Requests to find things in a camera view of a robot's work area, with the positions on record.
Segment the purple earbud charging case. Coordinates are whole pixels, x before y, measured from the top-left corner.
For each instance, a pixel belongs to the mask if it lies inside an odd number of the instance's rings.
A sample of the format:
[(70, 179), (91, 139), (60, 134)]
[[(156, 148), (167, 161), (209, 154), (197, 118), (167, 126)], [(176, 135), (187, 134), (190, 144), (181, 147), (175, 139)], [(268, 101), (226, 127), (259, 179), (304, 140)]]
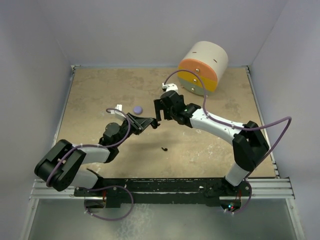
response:
[(140, 115), (140, 114), (142, 114), (142, 112), (143, 112), (143, 108), (142, 108), (141, 106), (135, 106), (135, 107), (133, 108), (133, 112), (134, 112), (136, 115)]

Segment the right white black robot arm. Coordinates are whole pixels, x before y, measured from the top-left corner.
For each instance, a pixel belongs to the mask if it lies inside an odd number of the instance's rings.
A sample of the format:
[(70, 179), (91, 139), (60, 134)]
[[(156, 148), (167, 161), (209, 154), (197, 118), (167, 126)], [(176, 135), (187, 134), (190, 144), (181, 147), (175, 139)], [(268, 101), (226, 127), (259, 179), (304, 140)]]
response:
[(205, 131), (232, 146), (235, 163), (222, 183), (222, 190), (228, 196), (240, 190), (240, 183), (264, 160), (270, 149), (261, 129), (253, 121), (234, 122), (208, 113), (197, 104), (185, 104), (184, 96), (174, 90), (164, 92), (153, 103), (157, 121), (162, 120), (163, 111), (165, 120)]

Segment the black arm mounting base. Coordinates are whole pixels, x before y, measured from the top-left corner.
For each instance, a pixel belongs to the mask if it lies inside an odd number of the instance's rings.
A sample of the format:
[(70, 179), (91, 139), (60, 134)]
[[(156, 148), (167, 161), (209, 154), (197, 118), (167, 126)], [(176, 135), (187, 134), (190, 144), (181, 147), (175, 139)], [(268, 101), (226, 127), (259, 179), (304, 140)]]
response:
[(246, 180), (237, 186), (223, 177), (196, 178), (103, 178), (92, 188), (76, 186), (76, 197), (85, 198), (85, 206), (119, 208), (123, 204), (205, 205), (237, 210), (252, 195)]

